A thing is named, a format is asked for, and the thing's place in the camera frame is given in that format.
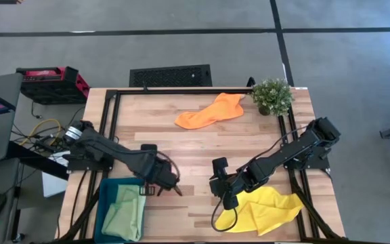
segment blue plastic bin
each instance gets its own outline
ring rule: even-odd
[[[108,213],[111,203],[115,203],[116,193],[119,185],[144,185],[144,180],[137,178],[121,178],[121,179],[103,179],[100,183],[100,197],[97,206],[97,215],[95,217],[95,228],[94,228],[94,241],[96,243],[123,243],[133,242],[126,241],[121,237],[113,237],[102,234],[102,226],[105,220],[106,214]],[[144,225],[144,215],[142,215],[142,226]]]

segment black floor stripe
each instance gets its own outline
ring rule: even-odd
[[[282,64],[284,65],[284,72],[288,84],[291,86],[295,86],[295,82],[293,81],[293,75],[291,74],[290,61],[288,60],[287,48],[285,46],[284,35],[282,34],[281,21],[279,19],[278,7],[276,6],[275,0],[270,0],[270,6],[272,7],[272,14],[275,21],[275,29],[278,31],[276,36],[278,38],[279,51],[281,54]]]
[[[283,33],[390,33],[390,27],[284,28]]]
[[[261,34],[275,33],[273,28],[199,28],[175,30],[99,30],[0,33],[0,37],[96,37],[128,35]]]
[[[0,33],[0,37],[104,37],[131,35],[197,35],[197,34],[263,34],[278,33],[390,33],[390,27],[370,28],[214,28],[214,29],[175,29],[175,30],[87,30],[87,31],[55,31],[55,32],[17,32]]]

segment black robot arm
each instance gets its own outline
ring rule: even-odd
[[[298,140],[285,144],[269,157],[254,157],[237,169],[236,174],[227,175],[226,158],[213,160],[213,177],[210,179],[211,192],[223,198],[224,209],[238,206],[236,195],[243,190],[252,192],[267,183],[275,169],[286,163],[305,162],[313,155],[314,147],[325,148],[324,155],[339,139],[340,133],[327,118],[319,118],[307,126]]]
[[[149,184],[156,184],[165,190],[177,187],[179,176],[171,171],[172,161],[168,156],[157,151],[156,145],[144,145],[145,150],[130,150],[119,143],[109,140],[94,130],[89,121],[75,121],[66,134],[64,140],[70,146],[70,159],[89,159],[100,162],[105,157],[111,157],[123,162],[133,174],[144,179]]]

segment wooden tabletop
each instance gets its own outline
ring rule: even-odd
[[[84,113],[84,120],[91,121],[99,129],[106,89],[91,89]],[[297,127],[313,120],[314,112],[307,89],[292,89],[295,101],[292,104]],[[183,196],[164,191],[160,197],[148,197],[144,212],[144,237],[141,241],[299,241],[296,220],[258,237],[255,231],[246,233],[219,233],[210,225],[210,218],[219,198],[209,188],[213,159],[227,157],[232,173],[251,157],[270,147],[280,136],[278,118],[261,116],[250,96],[240,104],[244,115],[221,121],[210,126],[186,130],[174,124],[175,118],[185,111],[199,111],[212,103],[217,94],[173,95],[122,95],[115,135],[120,144],[130,149],[139,149],[141,144],[157,144],[158,149],[169,155],[181,172],[179,187]],[[112,116],[114,100],[111,100],[107,128]],[[288,119],[285,119],[290,131]],[[70,215],[83,172],[74,172],[68,186],[60,214],[62,235],[70,226]],[[327,224],[344,236],[332,182],[318,169],[307,170],[313,205]],[[132,176],[125,165],[115,161],[110,178]],[[97,177],[96,187],[101,175]],[[81,186],[74,220],[85,206],[89,173]],[[288,174],[283,167],[277,168],[266,184],[281,194],[291,194]],[[307,236],[311,236],[306,209],[303,209]],[[87,238],[93,234],[95,209],[91,212]]]

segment green leaves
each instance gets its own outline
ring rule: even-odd
[[[276,116],[287,115],[293,101],[290,86],[284,79],[263,80],[254,86],[251,97],[259,108]]]

